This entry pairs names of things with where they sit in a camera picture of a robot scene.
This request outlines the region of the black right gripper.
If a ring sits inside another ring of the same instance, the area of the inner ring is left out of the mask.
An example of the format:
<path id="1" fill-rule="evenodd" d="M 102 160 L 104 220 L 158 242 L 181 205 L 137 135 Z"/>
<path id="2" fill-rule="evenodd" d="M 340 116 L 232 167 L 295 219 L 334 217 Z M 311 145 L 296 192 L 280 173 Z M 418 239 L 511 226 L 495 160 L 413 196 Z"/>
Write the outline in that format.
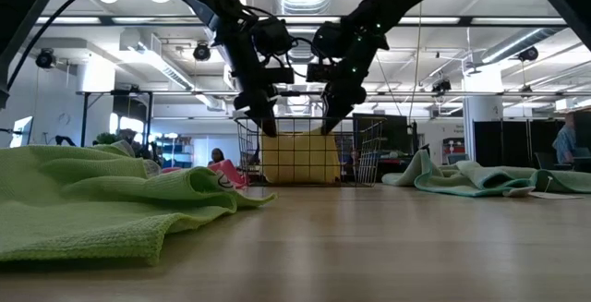
<path id="1" fill-rule="evenodd" d="M 324 22 L 313 43 L 323 57 L 338 59 L 325 77 L 327 85 L 321 95 L 326 104 L 320 131 L 328 135 L 353 111 L 355 104 L 366 100 L 362 83 L 376 52 L 387 50 L 389 45 L 379 23 L 359 25 L 350 21 Z"/>

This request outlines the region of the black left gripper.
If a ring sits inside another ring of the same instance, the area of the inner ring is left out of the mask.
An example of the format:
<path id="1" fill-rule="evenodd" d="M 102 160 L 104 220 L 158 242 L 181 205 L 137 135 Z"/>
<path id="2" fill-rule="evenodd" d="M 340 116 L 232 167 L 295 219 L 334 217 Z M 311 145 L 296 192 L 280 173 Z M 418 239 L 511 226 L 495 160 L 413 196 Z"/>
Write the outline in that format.
<path id="1" fill-rule="evenodd" d="M 269 61 L 292 49 L 285 21 L 277 17 L 226 17 L 218 21 L 214 32 L 214 43 L 225 50 L 231 74 L 238 82 L 240 93 L 234 99 L 235 108 L 258 109 L 251 110 L 251 120 L 264 135 L 276 137 L 274 112 L 267 107 L 277 96 L 278 83 L 266 83 L 262 70 L 273 68 L 268 66 Z"/>

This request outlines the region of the yellow microfiber towel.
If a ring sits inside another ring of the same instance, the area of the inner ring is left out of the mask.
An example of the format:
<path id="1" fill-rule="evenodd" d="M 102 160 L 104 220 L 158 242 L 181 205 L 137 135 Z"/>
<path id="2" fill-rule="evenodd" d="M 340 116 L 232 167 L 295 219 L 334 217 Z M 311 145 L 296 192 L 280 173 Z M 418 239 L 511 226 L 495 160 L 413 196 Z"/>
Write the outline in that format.
<path id="1" fill-rule="evenodd" d="M 340 179 L 335 137 L 320 128 L 303 133 L 260 137 L 262 173 L 271 184 L 328 185 Z"/>

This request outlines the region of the pink microfiber towel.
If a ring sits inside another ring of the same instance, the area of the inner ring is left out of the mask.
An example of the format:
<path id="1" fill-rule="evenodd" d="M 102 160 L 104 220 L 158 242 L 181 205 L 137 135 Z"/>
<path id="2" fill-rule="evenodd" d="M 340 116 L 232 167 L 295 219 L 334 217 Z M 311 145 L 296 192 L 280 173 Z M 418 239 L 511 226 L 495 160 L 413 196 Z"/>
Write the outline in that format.
<path id="1" fill-rule="evenodd" d="M 238 190 L 247 185 L 229 160 L 193 168 L 164 168 L 160 177 L 180 179 L 192 190 L 203 193 Z"/>

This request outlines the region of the pale green teal-edged towel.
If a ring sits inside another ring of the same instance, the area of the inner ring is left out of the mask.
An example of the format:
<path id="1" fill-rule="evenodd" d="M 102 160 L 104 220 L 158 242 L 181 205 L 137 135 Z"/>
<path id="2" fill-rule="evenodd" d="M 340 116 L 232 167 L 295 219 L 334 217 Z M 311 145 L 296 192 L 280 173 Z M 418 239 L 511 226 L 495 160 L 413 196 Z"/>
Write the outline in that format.
<path id="1" fill-rule="evenodd" d="M 509 197 L 513 192 L 591 194 L 591 173 L 526 167 L 485 167 L 474 161 L 437 166 L 427 151 L 418 151 L 403 173 L 388 173 L 385 185 L 469 198 Z"/>

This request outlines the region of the lime green microfiber towel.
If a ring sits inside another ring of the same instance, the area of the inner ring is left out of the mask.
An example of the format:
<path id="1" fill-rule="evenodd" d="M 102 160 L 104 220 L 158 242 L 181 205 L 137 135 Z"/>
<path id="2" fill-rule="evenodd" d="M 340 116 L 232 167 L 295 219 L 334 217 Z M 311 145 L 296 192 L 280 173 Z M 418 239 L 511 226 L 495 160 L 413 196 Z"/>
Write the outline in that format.
<path id="1" fill-rule="evenodd" d="M 0 149 L 0 262 L 158 262 L 166 236 L 273 200 L 207 167 L 161 172 L 113 145 Z"/>

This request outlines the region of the black display screen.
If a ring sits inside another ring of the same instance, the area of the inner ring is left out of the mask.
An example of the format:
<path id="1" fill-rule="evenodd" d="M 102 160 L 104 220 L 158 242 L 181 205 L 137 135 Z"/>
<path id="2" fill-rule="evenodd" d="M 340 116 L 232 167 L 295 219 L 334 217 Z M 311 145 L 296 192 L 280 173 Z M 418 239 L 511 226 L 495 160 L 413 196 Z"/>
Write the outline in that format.
<path id="1" fill-rule="evenodd" d="M 358 149 L 379 141 L 384 151 L 411 151 L 411 135 L 404 116 L 353 114 L 353 127 Z"/>

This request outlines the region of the green background plant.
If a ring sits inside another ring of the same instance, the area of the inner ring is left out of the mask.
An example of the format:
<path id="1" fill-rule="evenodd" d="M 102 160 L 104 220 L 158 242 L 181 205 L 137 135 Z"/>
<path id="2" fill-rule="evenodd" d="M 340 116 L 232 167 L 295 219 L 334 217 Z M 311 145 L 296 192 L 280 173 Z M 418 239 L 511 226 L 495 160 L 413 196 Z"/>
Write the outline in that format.
<path id="1" fill-rule="evenodd" d="M 116 143 L 121 138 L 113 133 L 103 132 L 99 134 L 96 139 L 92 142 L 93 145 L 111 145 Z"/>

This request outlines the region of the black room partition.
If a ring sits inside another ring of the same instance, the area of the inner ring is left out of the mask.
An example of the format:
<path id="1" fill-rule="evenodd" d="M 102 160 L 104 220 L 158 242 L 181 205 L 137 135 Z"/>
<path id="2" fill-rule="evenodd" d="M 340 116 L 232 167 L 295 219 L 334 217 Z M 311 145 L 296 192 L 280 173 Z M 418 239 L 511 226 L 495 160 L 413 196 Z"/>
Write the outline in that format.
<path id="1" fill-rule="evenodd" d="M 473 124 L 472 159 L 484 166 L 516 166 L 591 173 L 591 120 L 578 122 L 573 163 L 559 164 L 553 141 L 564 117 L 548 120 L 493 121 Z"/>

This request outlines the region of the white paper tag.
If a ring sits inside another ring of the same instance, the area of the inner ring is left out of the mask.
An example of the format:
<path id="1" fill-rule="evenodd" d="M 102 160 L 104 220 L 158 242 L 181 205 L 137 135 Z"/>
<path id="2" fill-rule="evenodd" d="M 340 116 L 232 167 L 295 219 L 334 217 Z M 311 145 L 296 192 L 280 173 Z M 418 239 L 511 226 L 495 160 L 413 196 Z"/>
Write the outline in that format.
<path id="1" fill-rule="evenodd" d="M 565 200 L 565 199 L 584 199 L 582 196 L 573 196 L 567 194 L 556 194 L 556 193 L 549 193 L 549 192 L 530 192 L 528 194 L 531 197 L 537 199 L 551 199 L 551 200 Z"/>

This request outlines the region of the computer monitor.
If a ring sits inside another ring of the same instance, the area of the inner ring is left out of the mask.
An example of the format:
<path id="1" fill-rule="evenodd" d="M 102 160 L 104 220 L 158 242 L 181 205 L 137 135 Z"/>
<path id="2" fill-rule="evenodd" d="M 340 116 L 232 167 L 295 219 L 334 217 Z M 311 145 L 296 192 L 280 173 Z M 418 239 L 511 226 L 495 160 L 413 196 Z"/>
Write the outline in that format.
<path id="1" fill-rule="evenodd" d="M 27 146 L 30 143 L 30 135 L 33 124 L 33 116 L 27 116 L 14 122 L 10 148 Z"/>

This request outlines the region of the black metal rack frame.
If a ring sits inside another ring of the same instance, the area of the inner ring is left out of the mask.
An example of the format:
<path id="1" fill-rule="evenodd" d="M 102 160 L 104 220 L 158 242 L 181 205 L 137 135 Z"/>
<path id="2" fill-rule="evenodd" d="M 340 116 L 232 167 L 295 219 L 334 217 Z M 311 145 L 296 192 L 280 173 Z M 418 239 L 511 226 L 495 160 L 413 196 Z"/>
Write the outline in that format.
<path id="1" fill-rule="evenodd" d="M 79 145 L 84 147 L 86 145 L 86 134 L 87 134 L 87 122 L 88 122 L 88 111 L 90 108 L 89 100 L 92 95 L 97 95 L 102 98 L 104 95 L 108 96 L 123 96 L 128 99 L 132 97 L 138 97 L 140 95 L 147 95 L 149 100 L 147 104 L 146 121 L 144 124 L 144 130 L 142 132 L 143 139 L 142 144 L 147 146 L 149 143 L 149 135 L 151 133 L 151 120 L 154 106 L 154 91 L 126 91 L 126 90 L 111 90 L 111 91 L 78 91 L 78 95 L 83 96 L 83 108 L 82 108 L 82 119 L 81 119 L 81 133 Z"/>

